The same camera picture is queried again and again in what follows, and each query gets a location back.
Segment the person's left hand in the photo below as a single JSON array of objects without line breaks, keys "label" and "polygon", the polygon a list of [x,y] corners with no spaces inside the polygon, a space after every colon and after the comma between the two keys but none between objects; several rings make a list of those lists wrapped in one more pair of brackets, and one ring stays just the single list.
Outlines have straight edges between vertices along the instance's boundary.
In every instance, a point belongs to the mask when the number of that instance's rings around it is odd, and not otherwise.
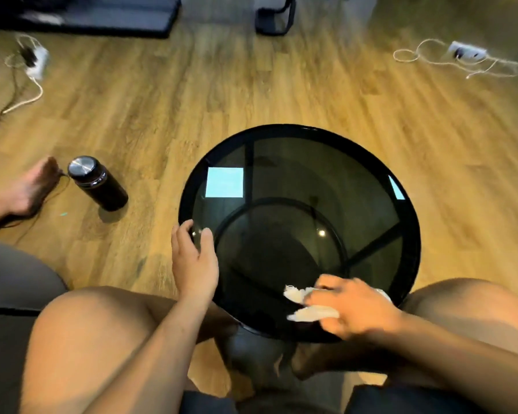
[{"label": "person's left hand", "polygon": [[178,230],[179,258],[172,259],[172,273],[180,300],[212,302],[219,281],[218,259],[200,259],[200,247],[193,242],[193,220],[183,222]]}]

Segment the person's right hand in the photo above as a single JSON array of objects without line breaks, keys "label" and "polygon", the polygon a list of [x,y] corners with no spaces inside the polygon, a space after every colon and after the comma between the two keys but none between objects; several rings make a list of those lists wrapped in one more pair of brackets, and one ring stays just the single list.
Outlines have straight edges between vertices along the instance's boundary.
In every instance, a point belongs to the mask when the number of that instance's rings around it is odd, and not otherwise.
[{"label": "person's right hand", "polygon": [[322,274],[317,288],[348,289],[338,291],[323,290],[312,292],[306,299],[307,305],[326,305],[337,308],[350,320],[347,325],[352,337],[372,332],[394,333],[403,323],[403,314],[377,290],[358,278],[344,279],[334,275]]}]

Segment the white cloth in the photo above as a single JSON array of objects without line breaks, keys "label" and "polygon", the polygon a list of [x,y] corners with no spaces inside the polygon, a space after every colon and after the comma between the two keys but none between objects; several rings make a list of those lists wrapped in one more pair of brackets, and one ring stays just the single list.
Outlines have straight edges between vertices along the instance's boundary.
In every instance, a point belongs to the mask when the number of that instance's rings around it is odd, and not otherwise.
[{"label": "white cloth", "polygon": [[283,296],[295,304],[299,304],[301,307],[293,313],[287,315],[287,320],[292,322],[315,322],[324,319],[337,319],[339,323],[347,323],[350,319],[345,315],[342,315],[337,308],[326,305],[307,305],[305,303],[307,297],[315,291],[331,290],[342,291],[348,289],[348,286],[339,286],[337,288],[319,288],[308,286],[306,288],[299,289],[293,285],[285,285]]}]

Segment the round black glass table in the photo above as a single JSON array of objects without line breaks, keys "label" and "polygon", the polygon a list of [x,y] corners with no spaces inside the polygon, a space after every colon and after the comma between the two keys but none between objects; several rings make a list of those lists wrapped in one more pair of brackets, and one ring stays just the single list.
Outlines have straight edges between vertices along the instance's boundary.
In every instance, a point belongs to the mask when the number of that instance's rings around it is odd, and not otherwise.
[{"label": "round black glass table", "polygon": [[373,153],[317,127],[266,124],[216,145],[183,188],[178,222],[187,220],[197,246],[202,229],[214,237],[214,303],[276,340],[338,341],[318,322],[287,319],[300,306],[286,286],[359,278],[400,306],[419,271],[420,224],[402,183]]}]

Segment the person's right forearm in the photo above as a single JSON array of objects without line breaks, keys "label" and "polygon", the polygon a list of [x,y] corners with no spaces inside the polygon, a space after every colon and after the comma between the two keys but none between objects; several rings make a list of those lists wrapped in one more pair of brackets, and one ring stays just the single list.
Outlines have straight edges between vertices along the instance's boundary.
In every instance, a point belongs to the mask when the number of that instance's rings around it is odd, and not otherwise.
[{"label": "person's right forearm", "polygon": [[518,414],[518,354],[404,313],[372,335],[491,414]]}]

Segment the person's left forearm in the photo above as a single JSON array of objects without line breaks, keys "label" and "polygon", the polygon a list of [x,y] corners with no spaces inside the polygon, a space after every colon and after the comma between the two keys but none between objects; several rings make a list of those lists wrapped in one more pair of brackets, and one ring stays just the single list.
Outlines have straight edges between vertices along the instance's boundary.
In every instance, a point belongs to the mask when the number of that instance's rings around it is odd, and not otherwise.
[{"label": "person's left forearm", "polygon": [[84,414],[178,414],[211,295],[185,294]]}]

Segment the black bottle with silver lid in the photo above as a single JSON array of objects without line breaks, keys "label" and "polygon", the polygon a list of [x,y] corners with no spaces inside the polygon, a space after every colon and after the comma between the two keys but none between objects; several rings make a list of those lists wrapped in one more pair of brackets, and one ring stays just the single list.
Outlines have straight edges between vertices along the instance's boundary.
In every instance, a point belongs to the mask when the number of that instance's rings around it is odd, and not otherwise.
[{"label": "black bottle with silver lid", "polygon": [[110,171],[92,156],[74,158],[67,167],[69,177],[104,211],[121,210],[129,195]]}]

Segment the dark shorts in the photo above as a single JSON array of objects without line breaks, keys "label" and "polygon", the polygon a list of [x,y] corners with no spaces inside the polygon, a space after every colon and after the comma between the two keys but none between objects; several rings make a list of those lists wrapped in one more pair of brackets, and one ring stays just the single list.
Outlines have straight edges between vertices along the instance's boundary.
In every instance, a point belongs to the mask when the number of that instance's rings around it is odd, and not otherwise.
[{"label": "dark shorts", "polygon": [[241,402],[185,391],[179,414],[488,414],[450,392],[416,386],[359,385],[343,413],[307,401],[291,391],[265,390]]}]

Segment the person's left leg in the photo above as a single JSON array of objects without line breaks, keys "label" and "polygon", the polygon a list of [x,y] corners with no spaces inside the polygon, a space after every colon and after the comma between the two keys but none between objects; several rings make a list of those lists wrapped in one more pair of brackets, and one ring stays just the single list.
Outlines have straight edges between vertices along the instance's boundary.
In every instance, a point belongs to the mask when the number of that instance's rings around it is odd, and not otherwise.
[{"label": "person's left leg", "polygon": [[[176,302],[111,286],[54,299],[31,331],[20,414],[84,414]],[[235,330],[237,322],[210,303],[195,345]]]}]

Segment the person's leg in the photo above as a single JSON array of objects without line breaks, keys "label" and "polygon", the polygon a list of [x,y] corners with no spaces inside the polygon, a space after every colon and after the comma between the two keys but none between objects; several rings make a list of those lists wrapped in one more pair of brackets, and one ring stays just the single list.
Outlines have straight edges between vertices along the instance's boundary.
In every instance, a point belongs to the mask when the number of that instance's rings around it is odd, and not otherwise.
[{"label": "person's leg", "polygon": [[[399,308],[453,334],[518,354],[518,297],[503,286],[479,279],[443,280],[409,294]],[[386,374],[386,385],[445,388],[422,369],[363,339],[298,344],[291,369],[300,380],[326,371],[365,371]]]},{"label": "person's leg", "polygon": [[[111,286],[54,299],[31,331],[20,414],[84,414],[176,302]],[[237,322],[210,303],[195,345],[235,330]]]}]

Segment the person's right leg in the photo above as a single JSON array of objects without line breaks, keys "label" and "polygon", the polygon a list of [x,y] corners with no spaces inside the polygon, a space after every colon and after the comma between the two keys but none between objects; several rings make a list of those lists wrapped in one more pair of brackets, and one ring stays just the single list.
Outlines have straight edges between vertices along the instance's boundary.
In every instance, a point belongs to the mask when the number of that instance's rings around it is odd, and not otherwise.
[{"label": "person's right leg", "polygon": [[[443,280],[409,294],[399,308],[453,334],[518,354],[518,297],[503,286],[479,279]],[[363,339],[298,344],[291,369],[300,380],[326,371],[365,371],[386,374],[386,385],[445,388],[422,369]]]}]

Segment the grey sofa cushion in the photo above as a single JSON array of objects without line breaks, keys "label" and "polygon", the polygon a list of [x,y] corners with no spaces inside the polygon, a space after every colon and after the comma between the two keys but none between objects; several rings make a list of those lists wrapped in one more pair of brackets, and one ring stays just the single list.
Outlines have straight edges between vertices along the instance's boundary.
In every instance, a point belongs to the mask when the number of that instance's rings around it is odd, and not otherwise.
[{"label": "grey sofa cushion", "polygon": [[18,414],[22,375],[34,322],[68,292],[41,260],[0,242],[0,414]]}]

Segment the white power strip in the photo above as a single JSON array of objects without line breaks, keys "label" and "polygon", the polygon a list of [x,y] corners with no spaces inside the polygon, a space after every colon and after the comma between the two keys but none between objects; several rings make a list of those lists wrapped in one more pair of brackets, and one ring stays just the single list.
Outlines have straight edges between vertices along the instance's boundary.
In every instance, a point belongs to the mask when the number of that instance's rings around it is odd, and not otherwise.
[{"label": "white power strip", "polygon": [[35,51],[37,57],[36,65],[32,68],[25,67],[25,73],[30,79],[41,81],[44,77],[45,70],[48,64],[49,52],[48,49],[46,49],[42,45],[37,45],[35,47]]},{"label": "white power strip", "polygon": [[459,41],[449,45],[448,53],[454,60],[467,62],[484,61],[488,56],[485,48]]}]

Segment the dark floor mattress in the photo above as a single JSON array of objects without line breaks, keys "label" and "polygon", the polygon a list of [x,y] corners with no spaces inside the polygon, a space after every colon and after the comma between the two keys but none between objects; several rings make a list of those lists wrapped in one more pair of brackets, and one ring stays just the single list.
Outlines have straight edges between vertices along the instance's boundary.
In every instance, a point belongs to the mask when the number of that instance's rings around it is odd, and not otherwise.
[{"label": "dark floor mattress", "polygon": [[166,39],[181,0],[0,0],[0,30]]}]

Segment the black metal chair frame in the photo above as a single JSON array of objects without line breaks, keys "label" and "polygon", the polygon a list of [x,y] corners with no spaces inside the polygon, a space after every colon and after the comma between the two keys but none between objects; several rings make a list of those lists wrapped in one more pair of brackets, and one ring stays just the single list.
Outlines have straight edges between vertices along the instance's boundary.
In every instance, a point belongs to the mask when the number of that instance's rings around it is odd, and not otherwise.
[{"label": "black metal chair frame", "polygon": [[285,36],[294,25],[297,0],[285,0],[279,8],[260,7],[255,10],[255,33],[262,36]]}]

